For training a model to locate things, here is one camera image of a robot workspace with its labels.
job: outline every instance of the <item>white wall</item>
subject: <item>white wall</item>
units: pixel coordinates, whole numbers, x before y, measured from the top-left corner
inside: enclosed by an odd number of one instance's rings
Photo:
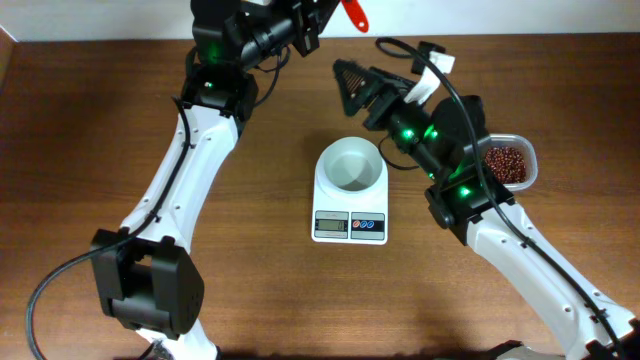
[[[640,31],[640,0],[360,0],[367,36]],[[0,0],[19,41],[191,38],[189,0]],[[340,7],[324,36],[361,36]]]

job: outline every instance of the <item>green led light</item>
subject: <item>green led light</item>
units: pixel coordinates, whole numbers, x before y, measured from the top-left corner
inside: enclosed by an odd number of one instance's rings
[[[471,194],[471,190],[464,186],[460,188],[460,195],[462,195],[462,197],[467,197],[469,194]]]
[[[458,168],[456,169],[456,172],[454,172],[453,174],[449,175],[449,180],[453,180],[458,175],[460,175],[462,170],[464,170],[464,166],[462,166],[462,164],[460,164],[460,166],[458,166]]]
[[[212,64],[218,63],[218,58],[222,55],[222,46],[218,43],[211,43],[209,46],[208,60]]]
[[[427,128],[427,131],[424,132],[424,139],[426,139],[427,137],[431,137],[432,139],[438,137],[438,132],[433,127],[433,124]]]
[[[415,135],[415,134],[413,133],[413,130],[405,130],[405,131],[402,133],[402,136],[404,136],[404,138],[405,138],[405,139],[407,139],[407,140],[409,140],[409,139],[413,138],[413,135]]]

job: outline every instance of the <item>wire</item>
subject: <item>wire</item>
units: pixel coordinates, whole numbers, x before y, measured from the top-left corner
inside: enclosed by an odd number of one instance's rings
[[[182,163],[184,162],[184,159],[187,157],[187,152],[189,151],[189,149],[191,148],[191,132],[189,129],[189,122],[187,121],[187,116],[184,112],[184,109],[182,108],[182,102],[176,98],[173,97],[173,101],[175,102],[176,106],[178,107],[178,112],[180,113],[180,118],[182,119],[182,123],[184,126],[184,133],[185,133],[185,139],[184,139],[184,144],[182,146],[182,152],[180,153],[180,157],[178,158],[178,161],[176,162],[175,166],[173,167],[173,170],[171,171],[171,175],[169,176],[169,178],[167,179],[167,183],[165,184],[162,193],[160,193],[160,197],[158,198],[158,201],[156,202],[156,204],[153,206],[153,209],[151,209],[151,211],[149,212],[149,214],[147,215],[147,217],[144,219],[144,221],[142,222],[142,224],[140,225],[140,227],[138,227],[136,230],[134,230],[133,232],[131,232],[130,234],[126,235],[122,240],[112,244],[112,245],[108,245],[108,246],[104,246],[95,250],[91,250],[87,253],[84,253],[80,256],[77,256],[67,262],[65,262],[64,264],[58,266],[57,268],[55,268],[53,271],[51,271],[49,274],[47,274],[47,276],[44,277],[44,279],[42,279],[42,281],[40,282],[40,284],[38,284],[38,286],[36,287],[36,289],[33,291],[33,293],[31,294],[31,297],[29,298],[29,302],[27,304],[27,314],[25,317],[25,321],[26,321],[26,333],[27,333],[27,343],[29,345],[29,349],[31,350],[31,353],[33,354],[33,356],[35,356],[36,359],[38,360],[46,360],[47,358],[44,356],[44,354],[42,353],[42,350],[40,350],[40,347],[38,346],[38,342],[36,340],[36,335],[35,335],[35,328],[34,328],[34,321],[33,321],[33,314],[36,308],[36,303],[38,301],[38,299],[40,298],[40,295],[42,294],[42,292],[44,291],[44,289],[58,276],[60,276],[60,274],[62,274],[63,272],[69,270],[70,268],[72,268],[75,265],[80,264],[83,261],[89,260],[91,258],[94,258],[96,256],[102,255],[106,252],[112,251],[112,250],[116,250],[122,246],[125,246],[127,244],[129,244],[131,241],[135,240],[135,238],[140,235],[154,220],[159,219],[158,218],[158,211],[160,211],[160,209],[162,208],[162,204],[164,203],[165,199],[167,198],[167,195],[169,194],[169,191],[171,190],[171,186],[173,185],[173,182],[175,181],[176,177],[178,176],[178,172],[180,171],[180,168],[182,167]]]
[[[284,48],[285,48],[285,50],[287,50],[287,52],[285,53],[284,59],[282,60],[282,62],[279,65],[276,65],[275,67],[272,67],[271,69],[263,69],[263,68],[260,67],[260,65],[256,65],[254,67],[254,69],[260,70],[265,74],[270,73],[270,72],[274,72],[278,68],[282,69],[285,65],[287,65],[287,63],[289,63],[289,59],[291,58],[291,49],[289,48],[289,46],[287,45]]]
[[[138,357],[138,360],[145,360],[147,358],[147,356],[149,356],[149,354],[151,354],[151,352],[153,351],[153,349],[155,349],[156,347],[156,342],[152,342],[151,344],[149,344],[149,347],[147,348],[147,350],[145,350],[142,355],[140,355]]]
[[[258,107],[258,106],[264,104],[264,102],[267,101],[269,96],[271,96],[271,93],[273,93],[273,89],[276,88],[276,83],[278,82],[278,76],[280,75],[280,69],[282,69],[283,66],[284,65],[282,65],[282,50],[279,50],[278,51],[278,57],[276,59],[276,67],[272,69],[276,73],[273,75],[273,81],[271,81],[271,86],[269,86],[269,90],[267,90],[267,93],[264,94],[262,99],[260,99],[260,100],[258,100],[256,102],[254,107]]]
[[[196,54],[198,53],[198,48],[193,47],[187,53],[187,56],[184,59],[185,73],[187,74],[187,78],[190,78],[193,74],[193,65],[196,60]]]
[[[392,168],[396,169],[396,170],[401,170],[401,171],[410,171],[410,170],[415,170],[420,168],[420,166],[401,166],[398,164],[394,164],[391,161],[389,161],[389,159],[387,159],[386,156],[384,156],[384,153],[382,152],[382,143],[387,140],[389,138],[390,135],[385,136],[384,138],[382,138],[382,140],[380,140],[380,142],[378,143],[378,152],[380,153],[380,156],[382,157],[382,159],[384,160],[384,162],[387,163],[387,165],[391,166]]]
[[[378,42],[376,40],[376,48],[378,48],[378,50],[382,51],[386,55],[389,55],[391,57],[398,58],[398,59],[413,59],[413,55],[411,55],[410,53],[395,52],[393,50],[389,50],[386,47],[382,46],[382,44],[385,44],[385,42],[383,42],[383,41]]]
[[[607,334],[611,338],[611,341],[612,341],[612,343],[614,345],[614,349],[618,353],[619,358],[620,359],[625,359],[626,356],[625,356],[625,352],[624,352],[624,349],[622,347],[622,344],[620,342],[620,339],[618,339],[618,336],[616,335],[615,331],[611,327],[611,324],[606,319],[606,317],[603,315],[603,312],[600,311],[598,306],[593,302],[593,300],[587,294],[587,292],[554,259],[552,259],[533,240],[531,240],[531,238],[529,238],[528,236],[524,235],[511,222],[511,220],[509,220],[507,215],[502,211],[502,209],[500,208],[500,206],[496,202],[496,199],[493,197],[493,195],[491,194],[491,192],[489,190],[489,186],[487,185],[487,179],[486,179],[486,177],[484,175],[484,171],[482,170],[482,158],[480,157],[480,149],[479,149],[479,146],[478,146],[478,138],[477,138],[476,132],[475,132],[475,130],[473,128],[473,123],[471,121],[471,117],[469,116],[469,113],[467,112],[467,109],[465,108],[464,103],[462,102],[462,99],[460,99],[460,95],[458,94],[456,89],[453,87],[451,82],[449,82],[449,79],[447,79],[447,77],[440,71],[440,69],[438,69],[438,67],[434,63],[432,63],[429,60],[429,58],[424,56],[422,53],[420,53],[418,50],[416,50],[415,48],[413,48],[409,44],[407,44],[407,43],[405,43],[403,41],[394,39],[394,38],[389,38],[389,37],[383,37],[383,38],[379,38],[379,39],[376,40],[376,47],[378,47],[379,49],[383,49],[382,44],[395,45],[396,47],[406,51],[408,55],[411,55],[411,57],[413,57],[414,59],[420,61],[425,66],[427,66],[429,68],[429,70],[431,70],[436,75],[436,77],[438,77],[440,82],[442,82],[444,87],[447,89],[447,91],[451,95],[451,98],[454,100],[456,106],[458,107],[458,110],[460,110],[460,112],[462,113],[462,115],[463,115],[463,117],[465,119],[465,127],[467,128],[467,133],[469,135],[469,139],[471,139],[471,146],[472,146],[472,149],[473,149],[473,156],[474,156],[474,160],[475,160],[474,163],[475,163],[476,172],[478,173],[478,179],[480,180],[480,185],[481,185],[482,189],[484,190],[484,193],[487,196],[487,199],[489,199],[489,202],[491,203],[491,206],[493,206],[493,208],[496,210],[496,212],[498,213],[498,216],[500,216],[500,219],[502,219],[502,221],[505,223],[505,225],[507,225],[507,227],[518,238],[520,238],[520,240],[522,240],[526,246],[531,247],[531,249],[533,249],[533,251],[535,251],[538,255],[540,255],[540,257],[542,257],[555,271],[557,271],[558,274],[560,274],[560,276],[562,276],[562,278],[564,278],[569,283],[569,285],[571,285],[571,287],[573,287],[573,289],[580,295],[580,297],[582,297],[582,299],[585,301],[587,307],[589,307],[589,309],[591,309],[591,311],[593,311],[596,319],[602,324],[602,326],[604,327],[605,331],[607,332]]]

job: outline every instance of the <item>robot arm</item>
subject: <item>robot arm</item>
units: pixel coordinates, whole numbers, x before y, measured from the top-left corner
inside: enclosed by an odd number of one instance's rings
[[[170,148],[120,231],[99,230],[92,242],[92,249],[104,248],[136,234],[92,258],[102,310],[175,360],[218,356],[197,320],[204,282],[189,254],[209,189],[256,104],[258,87],[247,71],[289,44],[302,56],[317,49],[339,0],[262,3],[192,0],[196,47],[187,56]],[[144,257],[150,266],[140,263]]]
[[[421,43],[419,49],[441,73],[451,70],[452,59],[441,54],[444,49],[427,43]],[[431,72],[417,66],[417,62],[412,71]],[[452,98],[443,100],[430,115],[422,110],[440,84],[433,74],[423,74],[409,95],[403,96],[399,88],[408,80],[397,75],[343,60],[336,61],[334,72],[345,113],[353,116],[366,108],[369,117],[365,128],[387,131],[398,149],[416,161],[434,181],[425,196],[436,222],[511,282],[551,329],[568,359],[614,359],[611,350],[618,352],[621,347],[629,359],[638,356],[640,323],[634,314],[604,295],[553,248],[515,202],[513,194],[481,163],[488,188],[485,191],[472,146],[477,141],[477,149],[484,154],[491,142],[479,97],[460,99],[469,115],[468,125],[475,133],[473,139],[465,131],[459,104]],[[525,241],[507,226],[487,192],[507,221],[524,234]],[[567,276],[562,276],[558,268]],[[585,306],[585,296],[595,304],[598,315]],[[611,333],[623,343],[615,349]]]

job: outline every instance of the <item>white bracket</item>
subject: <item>white bracket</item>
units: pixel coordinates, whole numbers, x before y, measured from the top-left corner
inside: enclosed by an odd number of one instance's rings
[[[450,74],[451,71],[453,71],[453,64],[456,58],[451,55],[432,51],[429,53],[429,60],[434,63],[443,74]],[[422,78],[420,78],[416,86],[405,96],[404,102],[408,104],[413,101],[418,101],[418,104],[423,105],[439,86],[440,79],[425,66]]]
[[[169,340],[166,335],[147,329],[136,332],[150,343],[160,343],[174,360],[216,360],[218,356],[218,348],[207,339],[200,320],[178,340]]]

